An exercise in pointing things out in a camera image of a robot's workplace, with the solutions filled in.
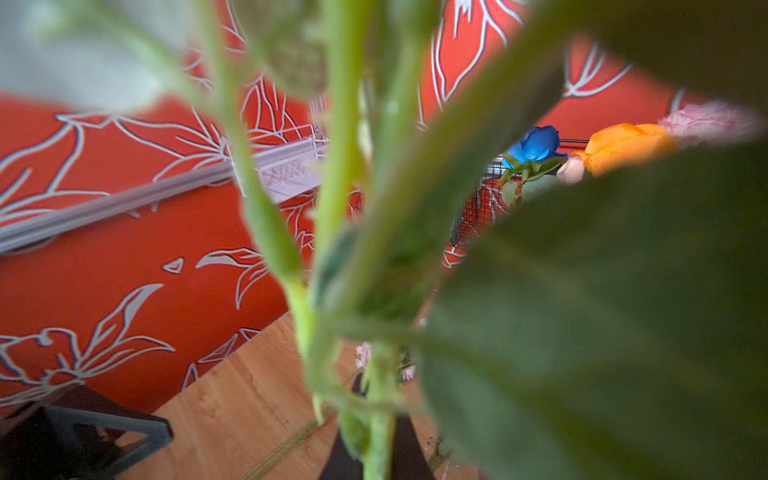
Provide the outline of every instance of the metal wire basket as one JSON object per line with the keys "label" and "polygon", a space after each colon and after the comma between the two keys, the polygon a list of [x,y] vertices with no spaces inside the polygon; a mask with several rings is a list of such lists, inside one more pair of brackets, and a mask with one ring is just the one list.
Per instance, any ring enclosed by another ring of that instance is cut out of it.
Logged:
{"label": "metal wire basket", "polygon": [[451,246],[463,247],[480,235],[480,232],[496,221],[496,216],[507,211],[502,199],[498,180],[507,168],[500,157],[488,165],[480,185],[470,195],[461,215],[456,219],[451,233]]}

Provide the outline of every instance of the blurred leaf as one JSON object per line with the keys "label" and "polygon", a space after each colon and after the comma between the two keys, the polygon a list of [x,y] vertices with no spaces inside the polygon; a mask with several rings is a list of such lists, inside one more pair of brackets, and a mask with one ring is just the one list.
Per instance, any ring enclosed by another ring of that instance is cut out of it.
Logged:
{"label": "blurred leaf", "polygon": [[[328,287],[341,268],[349,259],[352,245],[359,236],[357,226],[349,226],[347,231],[339,235],[326,256],[319,265],[314,288],[316,301],[322,305]],[[410,266],[404,259],[392,259],[386,272],[378,278],[376,288],[366,296],[365,302],[353,317],[367,317],[383,320],[413,320],[424,299],[435,286],[437,269],[435,263],[432,269],[419,270]]]}
{"label": "blurred leaf", "polygon": [[[574,0],[554,2],[553,8]],[[627,60],[695,91],[757,108],[768,114],[768,3],[687,0],[601,0],[590,28]],[[609,12],[634,5],[608,21]]]}
{"label": "blurred leaf", "polygon": [[[322,299],[329,318],[366,310],[372,293],[396,298],[415,286],[429,291],[424,287],[439,274],[436,266],[451,225],[487,163],[561,98],[562,48],[574,32],[574,15],[581,13],[577,8],[547,13],[522,29],[429,131],[396,156],[371,201],[350,260]],[[403,318],[419,307],[414,302],[403,310]]]}
{"label": "blurred leaf", "polygon": [[317,0],[233,0],[249,53],[281,90],[308,99],[326,90]]}
{"label": "blurred leaf", "polygon": [[523,203],[526,204],[534,198],[560,186],[560,180],[555,175],[541,175],[532,180],[525,181],[521,191]]}
{"label": "blurred leaf", "polygon": [[371,439],[371,429],[354,412],[339,412],[339,430],[349,456],[361,459]]}
{"label": "blurred leaf", "polygon": [[163,48],[187,47],[192,16],[185,0],[88,0],[0,2],[0,90],[75,108],[108,112],[152,105],[166,85],[156,71],[122,45],[112,31],[96,27],[92,8],[109,8],[146,31]]}
{"label": "blurred leaf", "polygon": [[518,191],[519,186],[520,184],[516,181],[510,180],[504,184],[504,187],[502,187],[502,199],[507,208],[512,208],[515,205],[515,199],[517,198],[516,192]]}
{"label": "blurred leaf", "polygon": [[429,39],[440,23],[442,0],[386,0],[387,16],[402,37]]}
{"label": "blurred leaf", "polygon": [[617,170],[475,242],[420,352],[446,435],[500,479],[768,478],[767,151]]}
{"label": "blurred leaf", "polygon": [[508,168],[507,170],[504,170],[504,173],[502,174],[501,178],[498,179],[498,183],[500,185],[504,185],[507,182],[509,182],[513,176],[515,176],[517,173],[515,172],[514,168]]}
{"label": "blurred leaf", "polygon": [[[397,69],[398,39],[389,24],[386,3],[377,2],[373,9],[366,42],[362,92],[365,95],[364,114],[375,137],[381,125],[384,98]],[[373,147],[378,146],[378,141],[374,138]]]}

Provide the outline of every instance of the small pink flower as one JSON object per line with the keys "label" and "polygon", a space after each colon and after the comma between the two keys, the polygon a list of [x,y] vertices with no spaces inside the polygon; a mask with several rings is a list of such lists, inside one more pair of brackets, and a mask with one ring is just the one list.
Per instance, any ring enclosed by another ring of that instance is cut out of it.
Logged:
{"label": "small pink flower", "polygon": [[579,157],[568,157],[568,160],[558,170],[558,180],[563,185],[573,185],[584,176],[584,160]]}
{"label": "small pink flower", "polygon": [[416,365],[411,365],[410,367],[404,369],[402,371],[402,381],[403,382],[410,382],[416,377]]}
{"label": "small pink flower", "polygon": [[368,365],[368,362],[371,361],[371,344],[368,342],[364,342],[362,345],[358,345],[355,347],[355,365],[357,368],[361,369],[362,367]]}
{"label": "small pink flower", "polygon": [[686,105],[659,120],[659,126],[682,144],[735,144],[756,140],[766,130],[765,121],[748,108],[708,101]]}

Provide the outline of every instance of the red wallpaper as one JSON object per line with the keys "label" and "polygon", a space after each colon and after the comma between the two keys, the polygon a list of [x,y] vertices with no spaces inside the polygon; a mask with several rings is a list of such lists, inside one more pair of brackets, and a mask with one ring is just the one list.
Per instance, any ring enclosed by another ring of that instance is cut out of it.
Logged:
{"label": "red wallpaper", "polygon": [[[222,3],[230,46],[242,37]],[[454,0],[425,63],[419,121],[458,94],[494,50],[514,41],[525,7]],[[606,57],[588,40],[566,61],[565,100],[541,124],[587,140],[623,121],[655,122],[676,91]],[[208,79],[199,54],[188,71]],[[305,104],[257,77],[243,119],[261,146],[310,133]],[[0,227],[223,161],[225,139],[194,110],[104,116],[0,100]],[[281,205],[306,257],[313,250],[311,190]],[[350,198],[350,215],[360,201]],[[489,191],[489,201],[498,192]],[[29,253],[0,257],[0,412],[70,382],[151,411],[286,311],[239,218],[232,184],[201,189],[83,227]],[[446,251],[443,263],[461,259]]]}

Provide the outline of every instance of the wooden floor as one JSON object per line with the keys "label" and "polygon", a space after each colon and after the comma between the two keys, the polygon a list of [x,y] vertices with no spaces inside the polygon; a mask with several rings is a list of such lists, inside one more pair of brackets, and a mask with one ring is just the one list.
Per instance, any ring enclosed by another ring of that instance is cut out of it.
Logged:
{"label": "wooden floor", "polygon": [[[351,346],[343,350],[336,370],[342,379],[354,376]],[[418,402],[414,382],[404,389]],[[125,472],[120,480],[240,480],[259,464],[263,468],[272,462],[278,455],[270,458],[270,454],[314,420],[290,316],[281,317],[241,346],[155,415],[170,421],[174,440]],[[435,449],[435,429],[425,418],[415,418],[413,423],[429,458]],[[314,430],[262,478],[317,478],[336,432],[333,420]],[[477,477],[475,468],[459,468],[451,462],[435,472],[437,480]]]}

